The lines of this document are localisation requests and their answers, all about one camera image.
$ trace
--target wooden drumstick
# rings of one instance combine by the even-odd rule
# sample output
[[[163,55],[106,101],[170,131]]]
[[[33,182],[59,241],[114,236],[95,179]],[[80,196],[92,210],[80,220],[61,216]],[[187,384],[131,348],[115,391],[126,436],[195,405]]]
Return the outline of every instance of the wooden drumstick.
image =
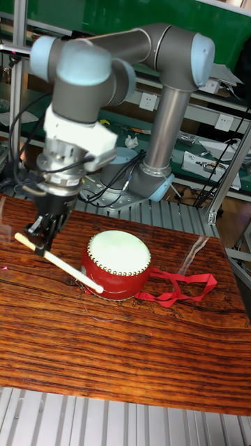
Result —
[[[18,240],[23,245],[27,246],[28,248],[32,249],[32,251],[35,251],[36,246],[32,242],[30,242],[27,237],[23,236],[20,232],[17,232],[15,234],[15,239]],[[87,276],[82,274],[80,271],[76,270],[75,268],[68,265],[63,260],[61,260],[58,257],[56,257],[55,255],[53,255],[50,251],[45,251],[44,257],[49,262],[58,266],[60,269],[67,272],[68,274],[73,276],[75,279],[82,282],[84,285],[95,290],[96,293],[102,294],[102,292],[104,291],[104,288],[101,285],[96,284],[93,280],[89,279]]]

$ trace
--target white drumhead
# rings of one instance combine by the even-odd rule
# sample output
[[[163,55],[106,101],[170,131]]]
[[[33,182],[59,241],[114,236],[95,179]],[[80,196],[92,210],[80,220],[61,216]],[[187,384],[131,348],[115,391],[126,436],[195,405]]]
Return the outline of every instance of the white drumhead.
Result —
[[[87,250],[100,268],[115,275],[139,274],[151,262],[144,242],[124,231],[100,232],[90,239]]]

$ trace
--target wood grain surface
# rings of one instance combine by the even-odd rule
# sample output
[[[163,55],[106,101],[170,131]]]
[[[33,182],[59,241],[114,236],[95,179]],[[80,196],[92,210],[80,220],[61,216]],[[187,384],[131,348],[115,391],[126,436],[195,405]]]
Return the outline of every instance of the wood grain surface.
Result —
[[[212,272],[201,302],[165,309],[85,295],[66,273],[14,240],[36,214],[6,197],[0,218],[0,385],[133,403],[251,415],[251,329],[220,240],[210,238],[187,274]],[[89,238],[123,229],[153,264],[177,272],[197,236],[73,212],[52,252],[78,268]],[[150,279],[153,294],[172,285]],[[185,285],[195,295],[200,286]]]

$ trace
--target power outlet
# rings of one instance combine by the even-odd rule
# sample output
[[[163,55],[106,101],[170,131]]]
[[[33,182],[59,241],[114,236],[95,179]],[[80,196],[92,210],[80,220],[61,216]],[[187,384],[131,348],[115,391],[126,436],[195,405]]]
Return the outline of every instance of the power outlet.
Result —
[[[215,124],[215,128],[218,130],[222,130],[223,132],[228,132],[233,122],[233,116],[230,116],[228,114],[221,114],[217,123]]]
[[[142,97],[139,103],[139,108],[149,110],[150,112],[152,112],[154,110],[156,100],[157,100],[156,95],[151,95],[149,93],[142,93]]]

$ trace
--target red drum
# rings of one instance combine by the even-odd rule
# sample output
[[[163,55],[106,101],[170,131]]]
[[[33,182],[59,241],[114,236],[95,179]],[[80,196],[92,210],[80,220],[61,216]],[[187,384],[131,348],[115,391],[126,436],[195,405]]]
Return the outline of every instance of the red drum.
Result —
[[[139,293],[151,272],[148,247],[124,231],[92,237],[83,252],[81,271],[104,288],[102,298],[123,300]]]

